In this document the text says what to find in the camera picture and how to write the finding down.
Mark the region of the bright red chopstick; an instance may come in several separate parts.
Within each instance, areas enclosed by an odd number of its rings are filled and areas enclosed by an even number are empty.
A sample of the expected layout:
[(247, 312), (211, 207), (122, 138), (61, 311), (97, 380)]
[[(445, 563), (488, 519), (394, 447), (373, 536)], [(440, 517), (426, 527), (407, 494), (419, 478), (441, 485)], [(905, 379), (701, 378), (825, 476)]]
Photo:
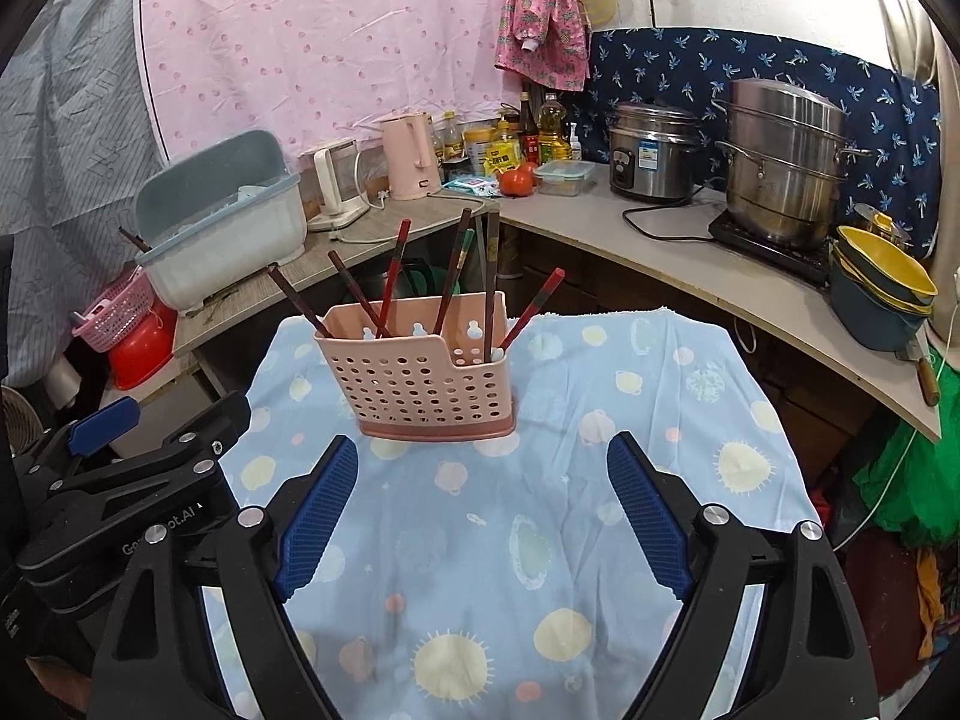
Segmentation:
[(539, 291), (537, 291), (537, 294), (532, 298), (532, 301), (529, 302), (526, 309), (523, 310), (523, 313), (517, 317), (516, 322), (511, 325), (505, 338), (501, 340), (500, 349), (503, 353), (508, 351), (509, 347), (516, 341), (516, 338), (519, 337), (519, 333), (529, 325), (529, 322), (544, 310), (545, 304), (547, 304), (547, 301), (553, 296), (556, 288), (562, 284), (565, 277), (566, 273), (563, 268), (555, 268), (555, 270), (550, 273), (550, 277), (540, 286)]

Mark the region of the green chopstick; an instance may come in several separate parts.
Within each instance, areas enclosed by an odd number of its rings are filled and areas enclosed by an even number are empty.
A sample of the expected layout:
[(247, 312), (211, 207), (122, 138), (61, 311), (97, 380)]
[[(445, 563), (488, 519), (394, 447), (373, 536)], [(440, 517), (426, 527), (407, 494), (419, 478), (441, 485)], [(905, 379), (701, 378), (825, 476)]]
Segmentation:
[(454, 265), (451, 266), (451, 271), (449, 271), (449, 277), (451, 277), (452, 294), (455, 294), (457, 291), (459, 291), (460, 275), (462, 275), (462, 270), (464, 270), (466, 261), (469, 258), (473, 239), (475, 239), (475, 231), (469, 227), (469, 229), (462, 234), (462, 238), (460, 238), (459, 247), (457, 247), (457, 252), (455, 252)]

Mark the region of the dark red chopstick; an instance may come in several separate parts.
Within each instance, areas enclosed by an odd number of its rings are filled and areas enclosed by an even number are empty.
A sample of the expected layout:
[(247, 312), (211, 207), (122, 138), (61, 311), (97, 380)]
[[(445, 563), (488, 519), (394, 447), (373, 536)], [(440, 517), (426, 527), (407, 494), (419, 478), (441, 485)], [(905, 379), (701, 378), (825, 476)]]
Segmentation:
[(441, 302), (438, 305), (438, 314), (436, 314), (436, 319), (434, 319), (433, 333), (435, 335), (443, 332), (444, 320), (446, 320), (446, 314), (448, 313), (452, 296), (454, 296), (454, 288), (457, 280), (459, 280), (460, 270), (462, 270), (462, 266), (466, 263), (467, 255), (469, 255), (473, 238), (473, 231), (470, 227), (471, 224), (472, 210), (470, 210), (470, 208), (464, 208), (462, 213), (460, 213), (460, 220), (455, 230), (454, 247), (449, 257), (448, 271), (446, 271), (446, 279), (444, 280), (443, 291), (441, 291)]

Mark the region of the brown maroon chopstick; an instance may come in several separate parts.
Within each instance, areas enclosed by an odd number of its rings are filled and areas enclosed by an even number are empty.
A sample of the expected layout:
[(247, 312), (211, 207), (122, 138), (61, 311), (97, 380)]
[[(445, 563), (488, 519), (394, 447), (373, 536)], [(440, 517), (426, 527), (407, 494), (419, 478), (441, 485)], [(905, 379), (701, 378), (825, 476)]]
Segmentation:
[(487, 243), (485, 244), (485, 312), (483, 312), (483, 361), (493, 358), (493, 319), (496, 275), (500, 258), (500, 210), (495, 208), (487, 215)]

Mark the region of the dark maroon chopstick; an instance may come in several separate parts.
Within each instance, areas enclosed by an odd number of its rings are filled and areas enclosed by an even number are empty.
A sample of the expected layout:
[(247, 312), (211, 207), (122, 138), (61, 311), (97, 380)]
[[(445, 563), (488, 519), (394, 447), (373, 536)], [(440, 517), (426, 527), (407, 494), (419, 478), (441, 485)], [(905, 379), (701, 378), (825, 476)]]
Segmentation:
[(335, 270), (337, 270), (337, 273), (340, 275), (340, 278), (342, 278), (345, 286), (347, 286), (350, 294), (352, 294), (353, 298), (355, 298), (355, 301), (358, 302), (359, 307), (364, 310), (364, 314), (370, 317), (370, 321), (374, 323), (374, 328), (377, 332), (377, 338), (389, 338), (391, 333), (389, 333), (389, 330), (387, 330), (384, 320), (381, 319), (381, 316), (377, 313), (377, 310), (374, 309), (371, 301), (364, 296), (363, 289), (361, 289), (359, 282), (356, 281), (355, 277), (353, 277), (352, 273), (350, 273), (347, 265), (343, 263), (342, 257), (340, 257), (335, 250), (331, 250), (331, 252), (327, 254), (327, 257), (329, 257), (332, 265), (335, 266)]

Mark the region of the long maroon chopstick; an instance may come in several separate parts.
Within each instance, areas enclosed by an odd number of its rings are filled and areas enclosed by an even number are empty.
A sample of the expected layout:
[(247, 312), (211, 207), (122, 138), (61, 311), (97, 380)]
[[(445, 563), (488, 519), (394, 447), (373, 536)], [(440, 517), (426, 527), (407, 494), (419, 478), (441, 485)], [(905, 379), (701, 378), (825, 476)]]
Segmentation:
[(265, 268), (265, 271), (267, 271), (270, 280), (272, 280), (283, 293), (283, 296), (298, 309), (298, 312), (314, 327), (314, 330), (316, 330), (322, 338), (332, 338), (334, 336), (334, 333), (320, 320), (316, 312), (302, 299), (301, 294), (299, 294), (298, 291), (293, 288), (293, 285), (283, 276), (280, 267), (276, 263), (270, 263), (270, 265)]

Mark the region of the red plastic basin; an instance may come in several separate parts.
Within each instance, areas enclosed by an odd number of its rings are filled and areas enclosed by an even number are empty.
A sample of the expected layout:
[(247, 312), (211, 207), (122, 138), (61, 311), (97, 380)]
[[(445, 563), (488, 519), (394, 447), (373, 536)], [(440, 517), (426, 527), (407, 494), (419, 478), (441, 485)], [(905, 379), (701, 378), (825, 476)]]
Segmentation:
[(159, 299), (127, 337), (107, 351), (112, 383), (127, 392), (171, 361), (178, 312)]

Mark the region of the light blue patterned tablecloth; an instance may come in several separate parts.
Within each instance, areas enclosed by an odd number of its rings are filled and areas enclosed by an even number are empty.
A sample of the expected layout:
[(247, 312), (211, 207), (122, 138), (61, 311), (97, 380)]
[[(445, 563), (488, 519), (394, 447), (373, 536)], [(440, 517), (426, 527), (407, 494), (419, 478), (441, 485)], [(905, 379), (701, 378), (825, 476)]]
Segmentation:
[(630, 433), (752, 527), (815, 514), (775, 408), (722, 328), (672, 310), (540, 316), (498, 439), (360, 437), (358, 481), (286, 603), (348, 718), (617, 718), (679, 614), (608, 483)]

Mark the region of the pink plastic basket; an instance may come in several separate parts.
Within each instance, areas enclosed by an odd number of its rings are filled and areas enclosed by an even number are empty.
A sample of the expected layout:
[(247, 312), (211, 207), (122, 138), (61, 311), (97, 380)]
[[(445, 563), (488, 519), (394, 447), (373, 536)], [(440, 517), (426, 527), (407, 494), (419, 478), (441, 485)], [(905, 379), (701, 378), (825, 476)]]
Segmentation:
[(155, 291), (141, 266), (114, 280), (85, 312), (73, 317), (73, 338), (81, 338), (96, 353), (107, 353), (148, 316)]

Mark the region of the yellow green bowl stack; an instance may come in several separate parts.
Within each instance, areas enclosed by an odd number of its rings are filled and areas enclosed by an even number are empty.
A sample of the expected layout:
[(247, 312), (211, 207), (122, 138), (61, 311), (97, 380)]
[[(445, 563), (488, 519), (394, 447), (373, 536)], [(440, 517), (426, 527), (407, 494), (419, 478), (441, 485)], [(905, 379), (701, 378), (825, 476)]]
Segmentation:
[(861, 227), (836, 230), (828, 299), (857, 343), (903, 353), (932, 316), (937, 294), (924, 266), (893, 242)]

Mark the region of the white dish drainer tub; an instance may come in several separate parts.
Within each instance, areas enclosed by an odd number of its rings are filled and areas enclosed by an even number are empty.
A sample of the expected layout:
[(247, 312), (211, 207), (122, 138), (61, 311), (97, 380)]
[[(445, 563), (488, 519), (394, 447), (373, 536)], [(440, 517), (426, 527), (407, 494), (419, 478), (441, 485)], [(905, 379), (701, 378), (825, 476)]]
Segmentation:
[(262, 270), (304, 252), (299, 176), (265, 130), (247, 130), (148, 179), (135, 199), (148, 249), (137, 255), (156, 298), (189, 314)]

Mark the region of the white small appliance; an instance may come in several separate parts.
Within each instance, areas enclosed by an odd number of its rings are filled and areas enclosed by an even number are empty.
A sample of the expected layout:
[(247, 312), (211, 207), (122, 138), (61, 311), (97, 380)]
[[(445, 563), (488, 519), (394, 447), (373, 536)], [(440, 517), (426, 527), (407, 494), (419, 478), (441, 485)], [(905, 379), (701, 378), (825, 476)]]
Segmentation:
[(359, 149), (355, 138), (338, 138), (313, 151), (320, 211), (308, 221), (311, 232), (340, 231), (371, 210), (358, 179)]

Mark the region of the clear food container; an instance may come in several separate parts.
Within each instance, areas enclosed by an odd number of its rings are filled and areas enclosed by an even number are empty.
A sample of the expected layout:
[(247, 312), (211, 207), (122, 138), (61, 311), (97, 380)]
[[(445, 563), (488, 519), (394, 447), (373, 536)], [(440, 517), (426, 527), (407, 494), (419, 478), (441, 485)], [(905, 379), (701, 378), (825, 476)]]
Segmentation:
[(589, 161), (553, 160), (534, 171), (539, 192), (555, 197), (578, 197), (594, 184), (596, 165)]

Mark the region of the steel rice cooker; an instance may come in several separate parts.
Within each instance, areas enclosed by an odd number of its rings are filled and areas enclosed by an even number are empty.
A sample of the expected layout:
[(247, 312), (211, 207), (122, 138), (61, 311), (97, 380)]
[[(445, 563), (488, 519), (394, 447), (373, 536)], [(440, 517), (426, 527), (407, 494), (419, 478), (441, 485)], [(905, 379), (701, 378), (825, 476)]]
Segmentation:
[(685, 202), (693, 192), (693, 154), (701, 148), (695, 115), (678, 107), (623, 103), (608, 127), (613, 192), (653, 205)]

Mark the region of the cooking oil bottle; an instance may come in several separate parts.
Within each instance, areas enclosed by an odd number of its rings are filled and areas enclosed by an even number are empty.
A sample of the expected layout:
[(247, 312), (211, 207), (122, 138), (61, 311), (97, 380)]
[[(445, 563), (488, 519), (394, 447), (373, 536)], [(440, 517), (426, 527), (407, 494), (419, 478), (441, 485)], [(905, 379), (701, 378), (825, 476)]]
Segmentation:
[(539, 161), (567, 161), (571, 158), (568, 138), (565, 135), (566, 109), (558, 94), (547, 91), (537, 112), (539, 129)]

